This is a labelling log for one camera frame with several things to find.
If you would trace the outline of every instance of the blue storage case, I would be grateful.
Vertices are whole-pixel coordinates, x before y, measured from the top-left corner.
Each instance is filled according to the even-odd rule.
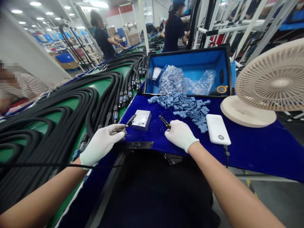
[[[58,61],[61,62],[61,63],[70,63],[70,62],[73,62],[73,61],[74,61],[74,59],[73,59],[73,57],[70,55],[70,53],[64,53],[64,54],[56,55],[56,58],[57,58]]]
[[[231,66],[229,59],[229,46],[218,46],[204,49],[167,52],[167,53],[149,53],[148,66],[146,74],[146,83],[143,94],[160,95],[158,81],[152,80],[153,69],[155,67],[164,68],[166,65],[173,65],[183,70],[184,78],[199,80],[206,70],[215,70],[216,77],[210,91],[218,86],[228,86],[227,92],[221,97],[233,95]],[[203,96],[197,94],[188,94],[192,96]]]

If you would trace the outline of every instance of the striped shirt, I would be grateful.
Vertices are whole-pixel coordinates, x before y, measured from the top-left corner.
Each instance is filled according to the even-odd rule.
[[[0,99],[32,99],[48,90],[48,87],[42,81],[32,75],[22,73],[21,76],[15,75],[15,77],[17,77],[20,89],[6,83],[0,83]]]

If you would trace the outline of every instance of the gloved hand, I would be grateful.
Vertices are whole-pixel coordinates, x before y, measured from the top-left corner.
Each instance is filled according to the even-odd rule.
[[[93,166],[99,162],[113,148],[114,143],[123,139],[127,132],[123,131],[125,124],[112,124],[100,128],[89,142],[88,146],[80,154],[82,165]]]
[[[194,137],[190,127],[184,122],[173,120],[170,125],[171,130],[165,131],[166,138],[174,145],[184,149],[186,153],[188,153],[188,149],[193,143],[200,141]]]

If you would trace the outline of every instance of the green conveyor belt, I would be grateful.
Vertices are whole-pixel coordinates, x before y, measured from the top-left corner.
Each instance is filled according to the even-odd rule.
[[[128,71],[129,71],[129,69],[130,69],[130,67],[125,66],[125,67],[117,68],[113,71],[119,71],[125,77],[127,75]],[[102,81],[98,81],[98,82],[95,82],[95,83],[87,84],[84,87],[94,87],[98,91],[98,95],[99,95],[99,98],[100,98],[109,84],[110,84],[110,80],[107,79],[107,80],[102,80]],[[66,105],[66,106],[69,106],[71,109],[75,110],[75,108],[77,107],[77,104],[78,104],[78,99],[74,98],[74,99],[65,101],[63,103],[60,103],[57,106]],[[119,110],[119,119],[122,117],[122,115],[124,114],[125,111],[126,111],[126,108],[122,108],[122,109]],[[60,120],[60,116],[61,116],[61,113],[53,113],[53,114],[45,116],[45,118],[48,118],[48,119],[52,120],[54,123],[57,124]],[[45,134],[45,132],[47,130],[47,126],[46,126],[45,123],[42,123],[42,122],[34,122],[34,123],[31,123],[30,125],[28,125],[26,127],[26,129],[35,129],[35,130],[41,132],[42,134]],[[82,129],[79,133],[78,139],[76,140],[76,144],[75,144],[73,150],[71,151],[70,159],[72,158],[72,155],[74,154],[74,151],[79,148],[79,145],[81,143],[81,138],[85,134],[85,132],[86,132],[85,123],[83,123],[83,127],[82,127]],[[21,145],[26,144],[25,140],[14,140],[13,142],[16,142],[16,143],[21,144]],[[13,150],[11,150],[11,149],[0,150],[0,162],[6,162],[10,158],[12,153],[13,153]],[[68,204],[70,203],[71,199],[73,198],[73,196],[74,196],[75,192],[77,191],[79,185],[66,198],[64,203],[61,205],[60,209],[57,211],[57,213],[51,219],[51,221],[48,224],[49,228],[53,228],[56,225],[56,223],[60,219],[61,215],[63,214],[64,210],[67,208]]]

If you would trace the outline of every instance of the fan base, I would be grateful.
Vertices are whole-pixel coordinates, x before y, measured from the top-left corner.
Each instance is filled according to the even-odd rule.
[[[274,111],[247,105],[238,96],[225,98],[221,103],[221,111],[228,119],[245,127],[262,128],[276,120]]]

